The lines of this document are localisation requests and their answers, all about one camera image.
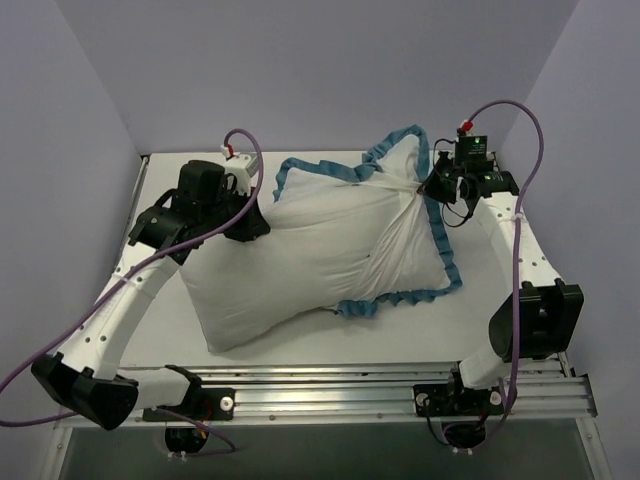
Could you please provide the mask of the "white pillow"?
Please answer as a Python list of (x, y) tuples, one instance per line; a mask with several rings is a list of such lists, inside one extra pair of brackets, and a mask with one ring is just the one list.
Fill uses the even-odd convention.
[(347, 299), (366, 257), (316, 227), (276, 228), (246, 243), (217, 235), (180, 268), (211, 353), (228, 352), (309, 310)]

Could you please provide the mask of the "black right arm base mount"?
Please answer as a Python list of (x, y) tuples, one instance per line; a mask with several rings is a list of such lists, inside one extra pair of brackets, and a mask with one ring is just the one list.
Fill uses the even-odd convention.
[(496, 389), (473, 390), (441, 384), (415, 384), (412, 387), (415, 411), (421, 417), (482, 417), (504, 413)]

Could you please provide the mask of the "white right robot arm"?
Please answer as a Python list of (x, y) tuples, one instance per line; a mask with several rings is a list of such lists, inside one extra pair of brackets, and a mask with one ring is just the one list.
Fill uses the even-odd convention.
[(459, 363), (460, 378), (443, 390), (447, 406), (464, 413), (479, 402), (481, 389), (506, 379), (520, 363), (565, 351), (584, 295), (543, 253), (524, 213), (524, 190), (495, 167), (486, 137), (459, 132), (451, 144), (451, 152), (435, 151), (418, 191), (443, 206), (465, 204), (463, 219), (482, 228), (508, 284), (506, 299), (489, 320), (487, 340)]

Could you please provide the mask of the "blue houndstooth pillow with pillowcase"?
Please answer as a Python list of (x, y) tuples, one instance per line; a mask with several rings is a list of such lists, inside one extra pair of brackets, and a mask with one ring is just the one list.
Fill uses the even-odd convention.
[(415, 305), (463, 285), (436, 201), (426, 132), (390, 133), (356, 166), (286, 159), (267, 213), (276, 258), (266, 313), (283, 321), (326, 308), (373, 317), (383, 302)]

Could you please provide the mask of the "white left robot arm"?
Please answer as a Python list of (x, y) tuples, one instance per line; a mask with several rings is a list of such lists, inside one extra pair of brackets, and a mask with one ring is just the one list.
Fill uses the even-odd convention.
[(136, 410), (167, 408), (179, 419), (200, 411), (198, 375), (166, 365), (125, 376), (120, 362), (149, 306), (193, 250), (219, 233), (240, 242), (269, 233), (257, 204), (263, 174), (262, 160), (247, 154), (180, 168), (176, 187), (137, 217), (92, 312), (55, 353), (33, 362), (33, 376), (54, 401), (105, 430)]

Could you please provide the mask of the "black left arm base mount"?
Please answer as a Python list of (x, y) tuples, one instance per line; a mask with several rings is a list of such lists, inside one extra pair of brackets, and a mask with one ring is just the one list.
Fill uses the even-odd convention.
[(168, 422), (173, 417), (160, 410), (167, 410), (192, 420), (230, 421), (234, 417), (235, 390), (227, 387), (203, 388), (176, 406), (145, 409), (142, 419), (146, 422)]

